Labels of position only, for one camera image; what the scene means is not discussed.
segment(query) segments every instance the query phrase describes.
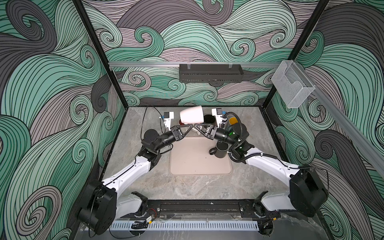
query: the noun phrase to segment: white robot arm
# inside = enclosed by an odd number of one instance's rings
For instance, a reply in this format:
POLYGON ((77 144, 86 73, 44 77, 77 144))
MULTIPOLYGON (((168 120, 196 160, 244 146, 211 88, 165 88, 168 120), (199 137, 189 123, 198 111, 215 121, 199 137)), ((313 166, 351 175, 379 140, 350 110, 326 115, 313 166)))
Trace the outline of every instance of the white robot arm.
MULTIPOLYGON (((216 118, 225 121, 225 115, 218 114, 216 118)), ((261 150, 245 141, 249 135, 246 127, 239 121, 231 131, 224 130, 211 124, 195 124, 196 129, 205 125, 205 132, 199 130, 205 137, 231 144, 228 153, 235 162, 245 162, 258 167, 275 176, 290 187, 290 191, 266 193, 259 196, 254 206, 260 216, 267 211, 294 209, 312 217, 316 209, 326 201, 328 192, 316 172, 295 164, 281 161, 277 157, 264 154, 261 150)), ((183 139, 194 127, 192 124, 174 126, 170 131, 159 135, 156 130, 147 130, 142 140, 142 148, 135 160, 111 177, 102 182, 93 181, 85 189, 80 201, 81 210, 78 219, 84 222, 96 234, 102 234, 108 229, 114 219, 135 213, 143 215, 143 196, 133 192, 126 197, 121 194, 140 176, 149 172, 161 157, 160 149, 172 142, 183 139), (188 127, 183 133, 180 128, 188 127)))

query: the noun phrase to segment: swirl pattern wall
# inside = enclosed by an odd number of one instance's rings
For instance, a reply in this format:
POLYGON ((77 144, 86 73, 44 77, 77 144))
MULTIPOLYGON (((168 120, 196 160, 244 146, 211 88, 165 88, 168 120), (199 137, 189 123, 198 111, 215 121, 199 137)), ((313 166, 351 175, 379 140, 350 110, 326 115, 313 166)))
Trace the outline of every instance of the swirl pattern wall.
POLYGON ((77 197, 98 179, 124 114, 89 43, 72 0, 0 3, 2 239, 77 230, 77 197))
MULTIPOLYGON (((279 62, 288 58, 317 5, 316 0, 83 3, 109 61, 279 62)), ((179 83, 177 68, 114 71, 131 106, 261 105, 273 75, 271 69, 245 69, 247 82, 211 86, 179 83)))
MULTIPOLYGON (((317 85, 384 155, 384 2, 331 2, 297 57, 317 85)), ((335 239, 384 237, 384 180, 314 97, 267 109, 291 162, 329 171, 321 212, 335 239)), ((318 170, 326 182, 326 172, 318 170)))

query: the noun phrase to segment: black cable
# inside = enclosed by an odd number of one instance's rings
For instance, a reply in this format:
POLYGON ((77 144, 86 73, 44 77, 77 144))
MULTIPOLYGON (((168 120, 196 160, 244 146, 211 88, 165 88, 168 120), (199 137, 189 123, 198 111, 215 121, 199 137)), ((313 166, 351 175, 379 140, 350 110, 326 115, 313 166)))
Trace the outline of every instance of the black cable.
POLYGON ((271 219, 271 220, 269 220, 269 221, 267 221, 267 222, 265 222, 265 223, 262 223, 262 224, 259 224, 259 226, 263 226, 263 225, 265 225, 265 224, 267 224, 267 223, 270 223, 270 222, 272 222, 273 220, 271 219))
POLYGON ((223 118, 226 118, 228 115, 233 115, 237 119, 237 122, 240 124, 240 136, 239 136, 239 139, 242 140, 243 139, 243 126, 241 124, 240 118, 237 116, 236 113, 233 113, 233 112, 227 112, 226 114, 223 115, 223 118))
MULTIPOLYGON (((97 193, 95 193, 95 197, 93 198, 93 202, 92 202, 92 206, 91 206, 91 213, 90 213, 90 216, 89 216, 89 221, 91 221, 93 205, 95 204, 95 200, 97 198, 97 194, 100 192, 100 190, 101 190, 101 188, 97 191, 97 193)), ((91 232, 89 230, 89 226, 88 226, 88 236, 89 236, 89 238, 93 238, 94 236, 96 236, 96 233, 93 236, 91 236, 91 232)))
POLYGON ((111 228, 110 228, 110 227, 108 228, 108 230, 109 230, 109 234, 110 234, 112 237, 116 238, 116 239, 129 239, 129 238, 137 237, 137 236, 130 236, 130 237, 116 237, 116 236, 114 236, 114 235, 111 233, 111 228))
POLYGON ((140 221, 135 221, 135 225, 132 225, 131 228, 134 229, 134 230, 140 230, 140 229, 144 229, 144 228, 147 228, 149 223, 147 223, 147 221, 143 221, 143 222, 140 222, 140 221))
POLYGON ((143 135, 143 124, 144 124, 144 117, 145 117, 145 113, 147 112, 147 109, 148 109, 148 107, 145 108, 143 120, 141 121, 141 130, 140 130, 140 138, 141 138, 141 140, 143 140, 143 137, 142 137, 142 135, 143 135))
POLYGON ((235 159, 233 156, 232 156, 232 153, 229 153, 229 158, 234 161, 234 162, 243 162, 251 157, 255 157, 255 156, 262 156, 262 157, 270 157, 270 158, 273 158, 273 159, 277 159, 279 160, 279 162, 284 166, 284 167, 287 167, 287 168, 290 168, 290 169, 310 169, 310 168, 313 168, 313 169, 319 169, 319 170, 324 170, 326 173, 327 173, 327 191, 329 192, 329 174, 328 174, 328 170, 325 169, 325 168, 320 168, 320 167, 289 167, 287 165, 285 165, 283 163, 283 161, 281 161, 278 157, 274 156, 274 155, 271 155, 271 154, 266 154, 266 153, 262 153, 261 152, 256 152, 256 153, 252 153, 252 154, 249 154, 248 156, 246 157, 243 157, 239 160, 235 159))
POLYGON ((167 153, 167 152, 171 151, 172 149, 173 149, 173 144, 171 143, 171 148, 170 148, 170 149, 168 149, 167 151, 161 152, 160 154, 164 154, 164 153, 167 153))
POLYGON ((135 165, 136 165, 136 156, 140 153, 140 151, 135 155, 135 162, 133 163, 133 165, 128 168, 127 170, 125 170, 124 172, 122 172, 120 175, 118 175, 117 177, 115 177, 112 181, 110 181, 109 183, 105 184, 104 186, 108 186, 108 184, 114 182, 116 179, 118 179, 121 175, 123 175, 124 173, 126 173, 127 171, 129 171, 131 168, 133 168, 135 165))
MULTIPOLYGON (((163 115, 159 112, 159 110, 158 110, 157 108, 155 108, 155 106, 152 106, 152 105, 149 105, 149 106, 151 106, 151 107, 153 107, 154 109, 156 109, 156 111, 160 114, 161 120, 163 120, 163 122, 164 122, 163 115)), ((164 133, 164 132, 163 132, 163 128, 161 127, 161 122, 160 122, 160 128, 161 128, 161 132, 164 133)))
POLYGON ((163 132, 163 127, 161 126, 161 118, 159 118, 159 121, 160 121, 160 130, 161 130, 161 132, 164 134, 164 132, 163 132))

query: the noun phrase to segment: white mug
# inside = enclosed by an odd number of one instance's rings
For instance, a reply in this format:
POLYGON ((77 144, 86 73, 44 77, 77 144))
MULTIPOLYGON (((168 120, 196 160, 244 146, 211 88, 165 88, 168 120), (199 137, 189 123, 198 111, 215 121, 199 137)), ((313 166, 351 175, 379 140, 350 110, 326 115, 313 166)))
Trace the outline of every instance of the white mug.
POLYGON ((196 106, 184 109, 180 112, 180 120, 184 124, 195 124, 204 122, 203 108, 196 106))

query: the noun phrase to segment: silicone mat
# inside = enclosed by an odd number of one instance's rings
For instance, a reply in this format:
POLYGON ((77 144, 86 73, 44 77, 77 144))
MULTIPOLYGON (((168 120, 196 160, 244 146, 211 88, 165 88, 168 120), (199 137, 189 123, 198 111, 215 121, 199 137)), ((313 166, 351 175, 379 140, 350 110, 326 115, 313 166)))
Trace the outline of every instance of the silicone mat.
POLYGON ((225 175, 232 172, 228 154, 224 158, 209 155, 216 141, 205 137, 185 137, 173 143, 169 172, 172 175, 225 175))

